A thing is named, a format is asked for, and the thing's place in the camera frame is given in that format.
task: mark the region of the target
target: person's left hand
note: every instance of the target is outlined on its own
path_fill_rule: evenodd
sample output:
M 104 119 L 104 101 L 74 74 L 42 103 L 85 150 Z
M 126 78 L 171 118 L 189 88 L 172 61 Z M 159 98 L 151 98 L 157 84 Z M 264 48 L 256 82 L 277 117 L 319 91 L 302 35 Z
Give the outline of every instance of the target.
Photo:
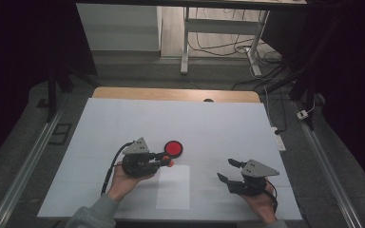
M 132 178 L 124 172 L 121 162 L 118 162 L 115 167 L 111 187 L 109 188 L 107 195 L 118 202 L 123 200 L 126 195 L 132 192 L 137 183 L 155 176 L 153 174 L 140 178 Z

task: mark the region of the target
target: gray carpet floor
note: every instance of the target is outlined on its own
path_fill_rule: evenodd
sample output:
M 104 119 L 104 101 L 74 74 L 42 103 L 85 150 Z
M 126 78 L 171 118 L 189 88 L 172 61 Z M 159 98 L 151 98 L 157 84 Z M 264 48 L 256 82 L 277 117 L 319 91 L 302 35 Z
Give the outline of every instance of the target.
M 95 62 L 99 76 L 89 76 L 89 78 L 101 86 L 230 90 L 236 82 L 251 80 L 249 64 L 243 60 L 192 59 L 186 76 L 180 75 L 178 60 L 163 60 L 153 56 L 96 55 Z M 264 66 L 262 71 L 268 72 L 272 68 L 273 66 Z M 285 74 L 286 72 L 282 72 L 279 77 L 284 77 Z M 69 134 L 51 136 L 10 216 L 7 227 L 65 227 L 65 221 L 38 219 L 36 216 L 67 151 L 86 101 L 94 91 L 94 87 L 86 81 L 74 76 L 71 79 L 75 88 L 68 94 L 69 101 L 58 123 L 58 132 L 64 127 L 69 130 Z M 235 89 L 253 90 L 259 82 L 237 85 Z M 281 157 L 304 216 L 304 220 L 287 223 L 289 227 L 304 228 L 348 227 L 296 117 L 294 104 L 297 106 L 302 104 L 288 99 L 287 93 L 290 89 L 291 85 L 287 85 L 268 96 L 268 108 L 273 125 L 284 129 L 280 136 L 286 151 L 281 153 Z M 47 97 L 47 83 L 37 85 L 30 91 L 28 106 L 0 149 L 0 202 L 45 124 L 48 110 L 38 104 Z M 261 96 L 261 100 L 266 106 L 266 97 Z M 315 108 L 315 132 L 365 227 L 365 173 L 352 153 L 325 123 L 320 113 L 322 105 L 323 103 L 317 102 Z M 237 226 L 262 227 L 260 223 L 239 223 Z

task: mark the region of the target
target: sweatshirt sleeve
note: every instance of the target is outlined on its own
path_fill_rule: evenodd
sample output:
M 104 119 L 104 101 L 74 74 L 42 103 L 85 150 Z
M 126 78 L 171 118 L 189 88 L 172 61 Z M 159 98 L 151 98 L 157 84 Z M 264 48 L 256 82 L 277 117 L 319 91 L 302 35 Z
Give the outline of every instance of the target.
M 103 194 L 90 208 L 79 208 L 67 222 L 67 228 L 114 228 L 114 215 L 119 205 L 119 202 Z
M 286 222 L 284 222 L 284 220 L 280 219 L 272 224 L 266 225 L 265 228 L 287 228 L 287 225 Z

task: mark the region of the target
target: light wood floor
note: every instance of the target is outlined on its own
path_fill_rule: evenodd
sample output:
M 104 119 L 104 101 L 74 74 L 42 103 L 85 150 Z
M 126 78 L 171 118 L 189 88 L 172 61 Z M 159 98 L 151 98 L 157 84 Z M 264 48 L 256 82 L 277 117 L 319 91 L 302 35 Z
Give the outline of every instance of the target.
M 163 7 L 163 30 L 162 30 L 162 57 L 181 58 L 183 48 L 183 8 Z M 246 20 L 258 21 L 258 10 L 243 9 L 204 9 L 191 8 L 189 11 L 190 18 L 208 18 L 222 20 Z M 244 53 L 234 53 L 234 44 L 239 46 L 250 46 L 253 36 L 238 34 L 214 34 L 214 33 L 196 33 L 190 32 L 188 35 L 189 45 L 192 47 L 188 51 L 189 57 L 223 57 L 223 58 L 247 58 Z M 209 48 L 232 44 L 227 47 Z M 217 56 L 204 51 L 207 50 L 222 56 Z M 262 55 L 272 49 L 261 42 L 258 46 L 259 54 Z

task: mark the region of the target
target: red disc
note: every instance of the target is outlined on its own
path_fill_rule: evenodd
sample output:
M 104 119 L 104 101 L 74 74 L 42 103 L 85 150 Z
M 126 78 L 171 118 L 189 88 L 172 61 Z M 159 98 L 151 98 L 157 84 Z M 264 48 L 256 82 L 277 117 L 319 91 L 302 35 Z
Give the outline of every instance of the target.
M 183 145 L 178 141 L 170 141 L 165 144 L 164 152 L 176 159 L 183 153 Z

